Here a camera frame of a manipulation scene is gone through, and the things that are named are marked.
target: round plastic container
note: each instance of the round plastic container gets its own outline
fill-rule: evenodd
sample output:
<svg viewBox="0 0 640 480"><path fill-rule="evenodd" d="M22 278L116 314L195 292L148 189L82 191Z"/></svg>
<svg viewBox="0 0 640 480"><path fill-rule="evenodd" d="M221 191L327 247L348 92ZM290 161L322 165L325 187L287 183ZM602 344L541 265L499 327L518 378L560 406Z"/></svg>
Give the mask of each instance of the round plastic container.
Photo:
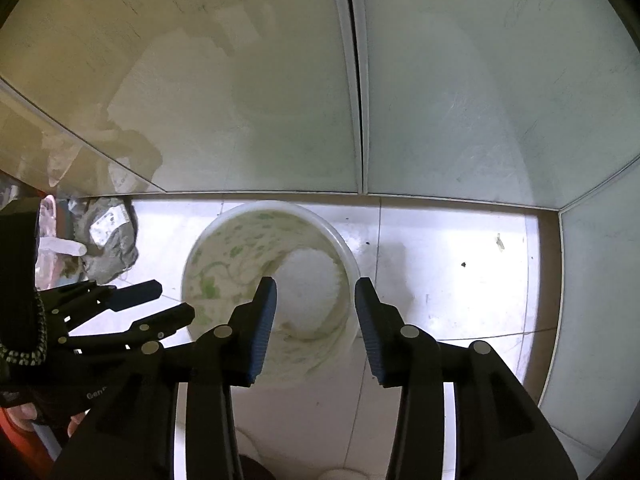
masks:
<svg viewBox="0 0 640 480"><path fill-rule="evenodd" d="M226 323L233 309L251 301L258 282L270 276L291 251L324 251L340 275L338 300L318 336L299 339L274 327L260 386L293 386L334 366L358 332L354 286L358 264L337 231L315 213L287 202L238 206L220 215L200 235L182 276L182 300L196 311L189 326L196 339Z"/></svg>

